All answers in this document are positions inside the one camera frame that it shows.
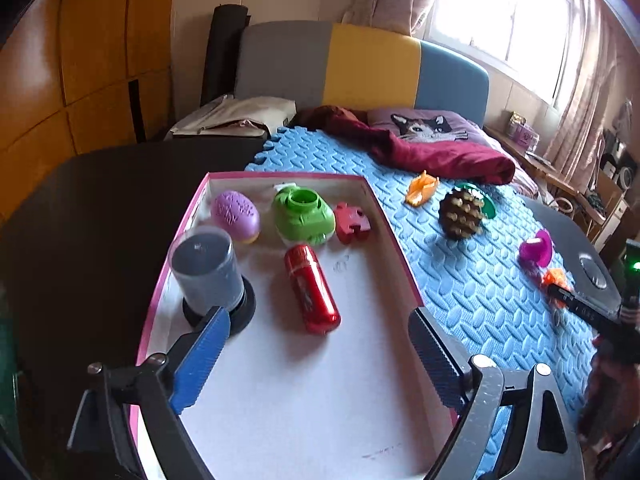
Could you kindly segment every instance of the beige bag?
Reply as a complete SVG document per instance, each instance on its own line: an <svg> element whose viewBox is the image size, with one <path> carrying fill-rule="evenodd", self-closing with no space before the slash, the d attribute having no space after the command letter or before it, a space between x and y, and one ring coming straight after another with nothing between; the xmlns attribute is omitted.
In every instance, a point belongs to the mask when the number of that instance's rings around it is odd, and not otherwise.
<svg viewBox="0 0 640 480"><path fill-rule="evenodd" d="M224 95L179 121L174 136L260 137L274 134L296 114L293 101L279 97L234 99Z"/></svg>

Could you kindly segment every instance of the purple egg toy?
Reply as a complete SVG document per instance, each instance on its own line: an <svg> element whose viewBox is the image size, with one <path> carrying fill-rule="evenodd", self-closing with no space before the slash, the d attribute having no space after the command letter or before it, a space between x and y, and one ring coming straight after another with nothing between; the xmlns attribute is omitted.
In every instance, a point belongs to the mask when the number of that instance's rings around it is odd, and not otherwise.
<svg viewBox="0 0 640 480"><path fill-rule="evenodd" d="M255 242L260 234L260 213L251 200L237 191L223 191L216 197L211 220L243 244Z"/></svg>

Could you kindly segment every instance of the blue foam mat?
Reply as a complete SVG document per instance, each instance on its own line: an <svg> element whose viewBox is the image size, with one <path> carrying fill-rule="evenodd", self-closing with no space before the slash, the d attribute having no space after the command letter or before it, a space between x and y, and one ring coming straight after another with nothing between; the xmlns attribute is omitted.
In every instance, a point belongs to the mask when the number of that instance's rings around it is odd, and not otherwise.
<svg viewBox="0 0 640 480"><path fill-rule="evenodd" d="M438 224L440 200L455 184L441 181L434 197L413 208L404 194L415 176L392 170L322 132L280 128L247 171L319 171L366 177L382 204L414 272L424 304L441 326L472 353L490 356L501 367L551 366L574 423L593 355L590 327L560 311L554 320L545 298L519 267L518 247L542 225L509 186L481 186L498 215L484 220L484 232L456 242ZM555 253L550 267L564 267ZM498 413L477 476L491 470L504 439L510 410Z"/></svg>

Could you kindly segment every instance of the dark red cloth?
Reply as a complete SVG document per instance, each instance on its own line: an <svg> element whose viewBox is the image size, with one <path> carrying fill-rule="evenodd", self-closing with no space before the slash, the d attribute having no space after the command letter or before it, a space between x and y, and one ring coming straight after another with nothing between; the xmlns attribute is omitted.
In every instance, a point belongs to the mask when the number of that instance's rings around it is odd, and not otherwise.
<svg viewBox="0 0 640 480"><path fill-rule="evenodd" d="M380 164L398 170L497 185L510 183L516 170L510 158L487 146L462 140L407 142L389 130L367 126L345 108L315 108L296 123L354 142Z"/></svg>

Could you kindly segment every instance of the pink toy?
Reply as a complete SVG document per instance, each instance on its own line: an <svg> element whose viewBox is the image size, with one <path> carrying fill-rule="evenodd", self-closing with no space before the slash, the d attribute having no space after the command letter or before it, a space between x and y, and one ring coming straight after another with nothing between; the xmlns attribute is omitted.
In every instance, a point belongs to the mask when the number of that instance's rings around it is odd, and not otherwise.
<svg viewBox="0 0 640 480"><path fill-rule="evenodd" d="M554 245L548 231L540 229L535 238L523 241L520 244L519 254L523 260L534 262L539 267L548 266L554 255Z"/></svg>
<svg viewBox="0 0 640 480"><path fill-rule="evenodd" d="M238 242L250 244L260 234L260 213L251 200L237 191L223 191L211 206L213 223Z"/></svg>
<svg viewBox="0 0 640 480"><path fill-rule="evenodd" d="M533 131L532 127L528 124L519 124L516 126L516 131L513 133L513 141L516 144L522 146L525 150L528 150L529 147L536 140L536 133Z"/></svg>

